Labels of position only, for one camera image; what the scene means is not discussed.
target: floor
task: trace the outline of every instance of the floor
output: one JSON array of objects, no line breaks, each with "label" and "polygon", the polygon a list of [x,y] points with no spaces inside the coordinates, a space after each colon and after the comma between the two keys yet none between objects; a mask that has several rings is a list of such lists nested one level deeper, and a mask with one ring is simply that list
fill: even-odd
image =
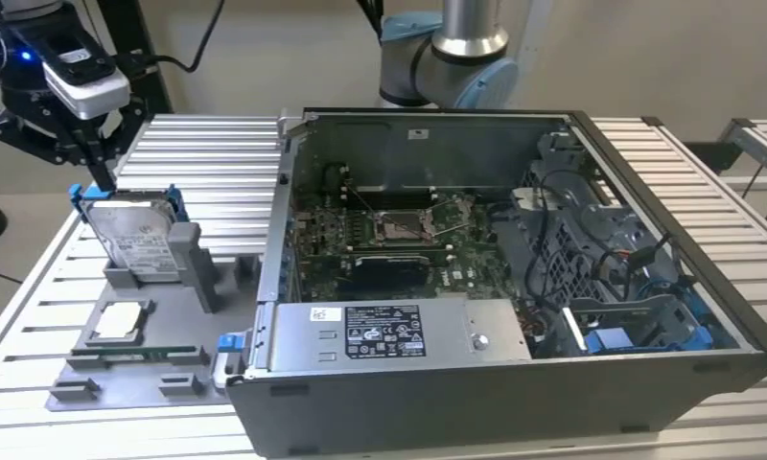
[{"label": "floor", "polygon": [[[0,237],[0,273],[24,279],[72,208],[66,194],[0,195],[10,227]],[[0,279],[0,313],[18,285]]]}]

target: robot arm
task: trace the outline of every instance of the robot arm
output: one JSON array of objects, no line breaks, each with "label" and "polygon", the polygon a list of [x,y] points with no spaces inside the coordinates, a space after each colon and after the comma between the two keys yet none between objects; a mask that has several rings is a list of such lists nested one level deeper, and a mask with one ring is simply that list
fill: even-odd
[{"label": "robot arm", "polygon": [[[359,0],[382,43],[382,97],[391,104],[496,108],[517,80],[505,57],[508,33],[497,0],[445,0],[439,13],[403,13],[382,22],[383,1]],[[88,167],[103,191],[115,190],[107,161],[123,154],[147,117],[131,81],[159,62],[197,71],[225,0],[191,65],[174,57],[111,56],[84,30],[67,0],[0,0],[0,141],[52,164]],[[111,135],[103,126],[118,110]]]},{"label": "robot arm", "polygon": [[[0,141],[48,163],[87,166],[100,189],[114,191],[107,161],[127,151],[148,112],[131,81],[159,62],[197,71],[223,7],[221,0],[194,63],[185,65],[168,56],[111,56],[68,1],[0,0]],[[122,122],[104,135],[114,111]]]}]

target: white wall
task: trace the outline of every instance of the white wall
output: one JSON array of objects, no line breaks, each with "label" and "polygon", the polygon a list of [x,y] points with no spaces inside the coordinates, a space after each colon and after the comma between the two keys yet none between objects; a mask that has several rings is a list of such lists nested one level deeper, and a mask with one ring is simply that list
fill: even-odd
[{"label": "white wall", "polygon": [[557,0],[528,107],[656,115],[686,140],[767,118],[767,0]]}]

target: black metal frame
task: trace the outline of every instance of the black metal frame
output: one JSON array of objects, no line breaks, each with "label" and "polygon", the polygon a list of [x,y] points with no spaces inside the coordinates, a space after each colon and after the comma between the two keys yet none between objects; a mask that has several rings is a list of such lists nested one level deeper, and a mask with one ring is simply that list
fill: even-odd
[{"label": "black metal frame", "polygon": [[[155,55],[139,0],[98,0],[98,5],[106,20],[107,31],[114,40],[116,53],[123,54],[142,50],[144,55]],[[172,113],[168,88],[162,71],[132,81],[132,89],[135,94],[146,100],[148,113]]]}]

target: green circuit board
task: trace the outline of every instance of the green circuit board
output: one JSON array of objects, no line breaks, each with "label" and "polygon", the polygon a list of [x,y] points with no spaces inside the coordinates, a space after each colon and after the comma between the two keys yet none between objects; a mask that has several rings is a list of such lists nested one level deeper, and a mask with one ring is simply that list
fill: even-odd
[{"label": "green circuit board", "polygon": [[489,206],[465,194],[423,209],[309,206],[295,213],[302,300],[517,298]]}]

